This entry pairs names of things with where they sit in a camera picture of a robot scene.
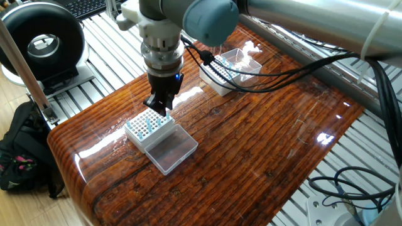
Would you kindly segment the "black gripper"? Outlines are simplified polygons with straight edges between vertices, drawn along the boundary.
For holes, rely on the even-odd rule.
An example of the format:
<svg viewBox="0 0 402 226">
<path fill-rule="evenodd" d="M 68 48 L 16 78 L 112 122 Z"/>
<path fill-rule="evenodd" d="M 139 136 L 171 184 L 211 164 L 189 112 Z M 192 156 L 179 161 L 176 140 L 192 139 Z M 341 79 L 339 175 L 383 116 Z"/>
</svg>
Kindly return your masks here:
<svg viewBox="0 0 402 226">
<path fill-rule="evenodd" d="M 176 73 L 167 77 L 157 77 L 148 74 L 148 81 L 151 85 L 151 95 L 143 104 L 154 110 L 161 116 L 166 116 L 166 108 L 173 109 L 173 101 L 179 93 L 184 74 Z"/>
</svg>

